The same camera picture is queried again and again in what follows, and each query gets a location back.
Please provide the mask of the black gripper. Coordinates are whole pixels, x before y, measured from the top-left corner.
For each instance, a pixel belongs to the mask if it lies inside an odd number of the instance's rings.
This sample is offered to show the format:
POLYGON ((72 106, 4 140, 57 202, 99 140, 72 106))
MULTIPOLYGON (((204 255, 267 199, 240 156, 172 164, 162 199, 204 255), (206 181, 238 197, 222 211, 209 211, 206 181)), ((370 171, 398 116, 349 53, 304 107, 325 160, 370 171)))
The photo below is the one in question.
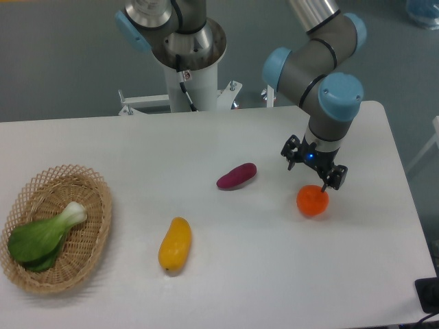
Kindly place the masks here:
POLYGON ((285 142, 281 155, 288 162, 287 170, 291 171, 297 163, 303 163, 313 169, 323 181, 321 192, 328 188, 338 191, 343 185, 348 168, 344 165, 336 165, 335 157, 340 149, 339 143, 326 142, 319 138, 304 136, 303 140, 296 135, 291 135, 285 142))

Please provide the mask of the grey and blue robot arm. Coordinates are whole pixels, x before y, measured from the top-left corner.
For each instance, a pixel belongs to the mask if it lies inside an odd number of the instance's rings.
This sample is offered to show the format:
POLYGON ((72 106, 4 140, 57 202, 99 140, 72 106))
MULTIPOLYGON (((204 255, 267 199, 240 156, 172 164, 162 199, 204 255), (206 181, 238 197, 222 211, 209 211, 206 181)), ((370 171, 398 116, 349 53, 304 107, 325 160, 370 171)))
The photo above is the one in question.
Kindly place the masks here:
MULTIPOLYGON (((342 14, 334 1, 290 1, 308 43, 298 51, 275 49, 266 59, 263 81, 309 115, 302 138, 290 137, 282 155, 290 166, 303 163, 339 189, 348 169, 335 164, 340 144, 364 97, 361 82, 337 67, 364 44, 364 22, 342 14)), ((115 15, 124 38, 139 52, 152 52, 167 76, 174 112, 217 110, 216 71, 226 51, 222 27, 210 19, 205 1, 127 1, 115 15)))

